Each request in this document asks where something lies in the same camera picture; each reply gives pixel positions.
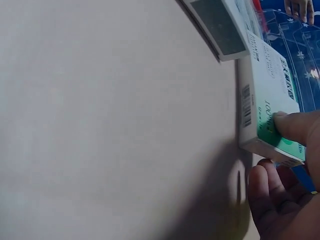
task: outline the barcode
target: barcode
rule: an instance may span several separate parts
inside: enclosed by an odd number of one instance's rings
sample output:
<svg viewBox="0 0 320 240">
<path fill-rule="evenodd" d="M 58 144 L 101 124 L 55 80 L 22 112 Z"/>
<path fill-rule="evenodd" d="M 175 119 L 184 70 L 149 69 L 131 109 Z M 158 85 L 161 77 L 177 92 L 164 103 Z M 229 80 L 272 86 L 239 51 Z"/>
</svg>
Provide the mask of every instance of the barcode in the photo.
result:
<svg viewBox="0 0 320 240">
<path fill-rule="evenodd" d="M 280 58 L 280 61 L 281 61 L 282 69 L 284 72 L 285 85 L 286 85 L 286 89 L 288 90 L 288 95 L 291 99 L 295 100 L 294 90 L 293 90 L 292 83 L 291 83 L 288 65 L 287 65 L 286 61 L 281 58 Z"/>
<path fill-rule="evenodd" d="M 242 89 L 242 125 L 247 127 L 251 124 L 251 95 L 249 84 Z"/>
<path fill-rule="evenodd" d="M 258 47 L 256 42 L 256 36 L 250 34 L 250 43 L 251 43 L 253 58 L 259 62 L 259 53 L 258 53 Z"/>
</svg>

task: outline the blue cloth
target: blue cloth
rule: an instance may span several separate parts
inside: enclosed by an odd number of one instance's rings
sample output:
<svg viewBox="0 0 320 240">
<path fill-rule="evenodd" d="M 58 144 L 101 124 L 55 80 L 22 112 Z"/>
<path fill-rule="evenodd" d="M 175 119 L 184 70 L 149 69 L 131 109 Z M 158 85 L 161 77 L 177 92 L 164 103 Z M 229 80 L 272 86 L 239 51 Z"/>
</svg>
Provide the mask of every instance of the blue cloth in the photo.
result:
<svg viewBox="0 0 320 240">
<path fill-rule="evenodd" d="M 260 4 L 263 10 L 265 9 L 274 9 L 281 12 L 286 12 L 284 0 L 260 0 Z M 320 1 L 313 1 L 314 7 L 314 24 L 320 27 Z"/>
</svg>

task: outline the hand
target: hand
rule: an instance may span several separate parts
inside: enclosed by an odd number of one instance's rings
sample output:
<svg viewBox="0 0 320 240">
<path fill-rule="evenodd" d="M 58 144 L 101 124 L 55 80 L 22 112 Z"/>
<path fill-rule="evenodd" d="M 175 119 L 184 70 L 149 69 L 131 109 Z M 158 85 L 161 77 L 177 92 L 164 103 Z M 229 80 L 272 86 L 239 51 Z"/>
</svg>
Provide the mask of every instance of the hand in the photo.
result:
<svg viewBox="0 0 320 240">
<path fill-rule="evenodd" d="M 320 111 L 278 113 L 275 124 L 283 137 L 306 146 L 306 163 L 320 192 Z M 248 201 L 262 240 L 320 238 L 320 194 L 312 195 L 286 167 L 264 159 L 249 175 Z"/>
<path fill-rule="evenodd" d="M 309 14 L 309 24 L 315 23 L 315 10 L 312 0 L 284 0 L 285 12 L 293 15 L 294 18 L 300 18 L 303 22 L 307 22 L 307 13 Z"/>
</svg>

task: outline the star pattern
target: star pattern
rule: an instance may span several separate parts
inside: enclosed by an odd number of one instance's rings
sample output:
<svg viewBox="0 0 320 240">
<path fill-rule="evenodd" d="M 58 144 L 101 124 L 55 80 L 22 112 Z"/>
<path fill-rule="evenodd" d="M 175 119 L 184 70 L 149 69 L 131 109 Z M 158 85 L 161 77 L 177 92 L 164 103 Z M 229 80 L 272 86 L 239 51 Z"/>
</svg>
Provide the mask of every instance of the star pattern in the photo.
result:
<svg viewBox="0 0 320 240">
<path fill-rule="evenodd" d="M 305 55 L 303 54 L 302 51 L 298 51 L 298 54 L 296 56 L 301 60 L 305 59 Z"/>
<path fill-rule="evenodd" d="M 306 79 L 310 80 L 310 78 L 312 78 L 312 75 L 311 75 L 310 72 L 307 72 L 307 73 L 304 74 L 304 77 L 305 77 Z"/>
</svg>

